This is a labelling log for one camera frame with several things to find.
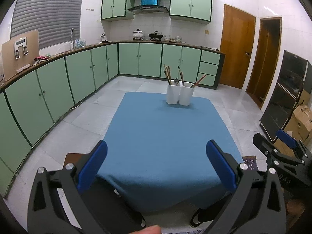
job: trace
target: faucet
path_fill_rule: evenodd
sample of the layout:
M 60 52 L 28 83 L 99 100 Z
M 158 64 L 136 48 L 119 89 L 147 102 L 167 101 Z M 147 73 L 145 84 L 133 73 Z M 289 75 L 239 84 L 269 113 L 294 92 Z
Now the faucet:
M 73 49 L 76 49 L 75 45 L 75 29 L 71 28 L 71 40 L 69 41 L 69 44 L 73 43 Z

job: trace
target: tiled floor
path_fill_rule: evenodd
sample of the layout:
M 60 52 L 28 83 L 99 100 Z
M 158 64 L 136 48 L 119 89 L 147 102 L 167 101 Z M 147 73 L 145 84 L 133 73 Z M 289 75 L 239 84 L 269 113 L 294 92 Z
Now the tiled floor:
M 36 148 L 20 170 L 7 203 L 21 225 L 27 227 L 28 198 L 36 170 L 44 166 L 48 170 L 61 169 L 68 152 L 87 153 L 105 136 L 124 94 L 129 91 L 166 93 L 165 81 L 131 77 L 117 77 L 78 108 L 69 113 Z M 242 90 L 219 85 L 217 90 L 197 87 L 195 97 L 210 99 L 228 127 L 242 156 L 257 156 L 260 170 L 266 170 L 265 156 L 252 144 L 255 133 L 262 133 L 259 119 L 262 112 Z M 62 190 L 61 201 L 72 224 L 74 216 Z M 144 215 L 148 225 L 160 224 L 163 233 L 192 231 L 188 222 L 196 208 L 180 203 L 158 214 Z

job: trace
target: blue gripper pad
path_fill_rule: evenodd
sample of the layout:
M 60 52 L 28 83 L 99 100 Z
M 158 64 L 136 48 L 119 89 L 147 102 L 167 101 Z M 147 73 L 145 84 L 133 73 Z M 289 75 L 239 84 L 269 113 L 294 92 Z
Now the blue gripper pad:
M 237 187 L 236 175 L 212 141 L 206 145 L 206 154 L 224 187 L 234 192 Z
M 284 132 L 283 130 L 277 130 L 275 135 L 278 139 L 280 139 L 283 143 L 285 143 L 289 148 L 295 149 L 297 147 L 296 140 L 292 138 L 289 134 Z
M 103 164 L 106 156 L 107 144 L 105 141 L 101 141 L 97 149 L 94 151 L 78 174 L 77 190 L 80 194 L 91 187 L 91 184 L 93 183 L 96 174 Z

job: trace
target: cutting board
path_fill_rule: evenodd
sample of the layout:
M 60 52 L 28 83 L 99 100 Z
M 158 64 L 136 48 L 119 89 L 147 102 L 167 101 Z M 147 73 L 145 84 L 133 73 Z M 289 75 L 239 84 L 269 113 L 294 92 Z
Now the cutting board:
M 19 47 L 20 58 L 15 59 L 14 42 L 20 38 L 26 37 L 28 54 L 24 55 L 23 48 Z M 33 30 L 17 35 L 9 41 L 2 44 L 2 61 L 4 70 L 4 79 L 7 81 L 17 74 L 17 70 L 27 64 L 33 65 L 34 58 L 39 56 L 39 31 Z

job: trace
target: white cup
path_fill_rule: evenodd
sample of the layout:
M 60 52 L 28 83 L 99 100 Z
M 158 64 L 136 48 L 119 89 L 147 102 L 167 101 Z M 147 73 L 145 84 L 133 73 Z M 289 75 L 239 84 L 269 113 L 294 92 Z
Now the white cup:
M 184 82 L 184 86 L 181 87 L 179 104 L 190 105 L 191 97 L 193 96 L 195 87 L 191 88 L 193 83 Z
M 167 87 L 167 103 L 170 105 L 177 104 L 179 100 L 180 90 L 181 90 L 181 82 L 179 85 L 170 85 Z

